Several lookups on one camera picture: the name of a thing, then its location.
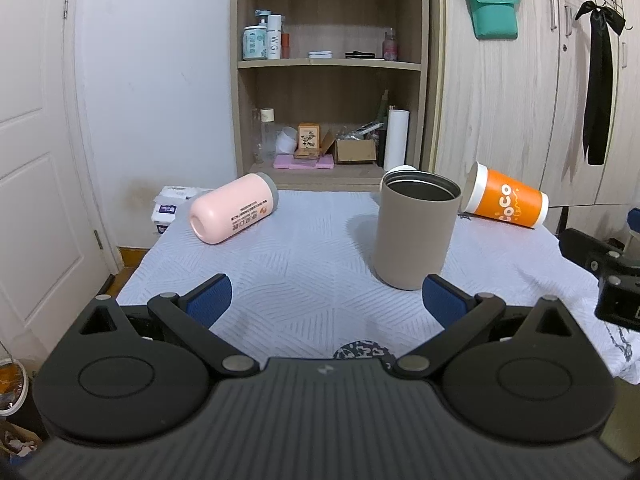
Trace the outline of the pink flat box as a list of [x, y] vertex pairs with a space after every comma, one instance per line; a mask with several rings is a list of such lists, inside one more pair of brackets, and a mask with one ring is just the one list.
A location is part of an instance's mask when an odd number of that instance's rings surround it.
[[332, 170], [334, 159], [331, 154], [313, 159], [297, 159], [292, 154], [280, 154], [272, 166], [277, 170]]

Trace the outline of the white door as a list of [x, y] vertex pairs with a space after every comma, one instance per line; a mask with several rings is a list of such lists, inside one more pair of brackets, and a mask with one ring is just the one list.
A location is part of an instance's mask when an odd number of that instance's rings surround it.
[[1, 352], [40, 367], [111, 273], [74, 137], [68, 0], [1, 0]]

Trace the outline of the clear plastic bottle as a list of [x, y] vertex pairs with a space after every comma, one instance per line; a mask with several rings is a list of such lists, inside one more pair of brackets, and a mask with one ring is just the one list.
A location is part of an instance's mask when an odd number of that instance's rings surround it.
[[262, 164], [273, 160], [276, 154], [276, 126], [272, 108], [255, 108], [253, 110], [253, 154], [255, 162]]

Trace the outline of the brown cardboard box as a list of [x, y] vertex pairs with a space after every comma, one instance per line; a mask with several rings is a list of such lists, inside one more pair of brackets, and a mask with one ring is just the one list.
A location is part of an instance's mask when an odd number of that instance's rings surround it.
[[321, 140], [323, 155], [332, 154], [337, 164], [376, 162], [376, 144], [371, 139], [342, 139], [329, 131]]

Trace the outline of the taupe tumbler cup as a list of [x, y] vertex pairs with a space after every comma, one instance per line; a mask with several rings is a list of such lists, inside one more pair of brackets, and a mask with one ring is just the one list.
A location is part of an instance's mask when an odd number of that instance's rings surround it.
[[378, 278], [418, 290], [444, 266], [461, 203], [456, 182], [418, 170], [384, 174], [373, 256]]

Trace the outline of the white tissue pack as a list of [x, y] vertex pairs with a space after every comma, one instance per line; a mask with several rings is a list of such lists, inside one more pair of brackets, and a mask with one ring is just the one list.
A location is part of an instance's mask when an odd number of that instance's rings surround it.
[[177, 209], [194, 196], [208, 192], [208, 188], [192, 188], [192, 186], [166, 185], [154, 198], [151, 220], [157, 234], [162, 235], [174, 222]]

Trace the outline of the wooden shelf unit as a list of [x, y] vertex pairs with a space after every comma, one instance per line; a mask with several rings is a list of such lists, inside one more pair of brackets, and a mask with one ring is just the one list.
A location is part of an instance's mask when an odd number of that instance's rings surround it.
[[[242, 59], [245, 27], [256, 10], [284, 18], [290, 54]], [[428, 58], [428, 0], [231, 0], [231, 95], [236, 168], [263, 171], [279, 188], [373, 191], [383, 170], [370, 164], [332, 170], [277, 170], [255, 162], [253, 110], [272, 108], [279, 126], [319, 124], [323, 133], [350, 131], [375, 119], [387, 102], [410, 112], [405, 161], [420, 165]], [[398, 60], [385, 61], [385, 32], [395, 29]]]

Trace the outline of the white paper cup green print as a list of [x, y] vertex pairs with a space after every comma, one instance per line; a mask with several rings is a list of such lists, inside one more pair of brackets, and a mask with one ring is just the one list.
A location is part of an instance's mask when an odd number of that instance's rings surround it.
[[415, 172], [418, 171], [416, 169], [416, 167], [410, 166], [410, 165], [399, 165], [399, 166], [395, 166], [393, 168], [390, 168], [390, 170], [387, 170], [386, 174], [396, 174], [396, 172], [404, 172], [404, 171], [411, 171], [411, 172]]

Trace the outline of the small pink bottle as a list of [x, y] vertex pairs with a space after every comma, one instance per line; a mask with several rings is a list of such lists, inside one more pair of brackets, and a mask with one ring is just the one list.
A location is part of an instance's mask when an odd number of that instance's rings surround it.
[[398, 60], [398, 45], [397, 45], [395, 29], [391, 27], [387, 29], [385, 32], [382, 53], [385, 61]]

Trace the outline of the teal wall pouch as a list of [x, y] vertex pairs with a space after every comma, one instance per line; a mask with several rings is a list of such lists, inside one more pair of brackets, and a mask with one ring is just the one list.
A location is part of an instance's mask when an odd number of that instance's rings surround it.
[[478, 40], [515, 40], [518, 21], [515, 7], [520, 0], [466, 0], [474, 36]]

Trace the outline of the teal white bottle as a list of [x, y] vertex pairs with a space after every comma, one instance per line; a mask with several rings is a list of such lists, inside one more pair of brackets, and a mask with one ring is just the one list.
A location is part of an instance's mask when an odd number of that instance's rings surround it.
[[244, 61], [263, 60], [268, 55], [268, 18], [269, 10], [256, 10], [257, 24], [243, 30], [242, 59]]

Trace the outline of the white paper towel roll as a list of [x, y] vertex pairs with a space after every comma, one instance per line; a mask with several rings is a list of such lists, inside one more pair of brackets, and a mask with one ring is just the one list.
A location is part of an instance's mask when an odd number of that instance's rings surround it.
[[383, 169], [391, 170], [405, 163], [410, 112], [391, 108], [387, 115]]

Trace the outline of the orange tea box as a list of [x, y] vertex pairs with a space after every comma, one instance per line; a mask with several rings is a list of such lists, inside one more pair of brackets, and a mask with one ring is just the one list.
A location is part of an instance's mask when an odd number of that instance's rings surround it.
[[297, 159], [318, 158], [321, 153], [321, 129], [319, 124], [302, 122], [297, 127], [297, 148], [294, 157]]

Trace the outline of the white tall bottle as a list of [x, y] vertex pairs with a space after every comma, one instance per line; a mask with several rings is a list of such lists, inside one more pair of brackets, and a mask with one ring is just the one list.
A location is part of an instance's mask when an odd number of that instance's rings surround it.
[[282, 50], [282, 15], [270, 14], [267, 21], [267, 58], [280, 60]]

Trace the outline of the pink tumbler cup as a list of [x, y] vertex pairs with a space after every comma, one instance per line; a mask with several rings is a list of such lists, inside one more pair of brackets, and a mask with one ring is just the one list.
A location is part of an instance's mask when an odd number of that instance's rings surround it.
[[217, 245], [270, 216], [278, 203], [277, 185], [268, 174], [246, 174], [198, 196], [190, 208], [190, 226], [199, 240]]

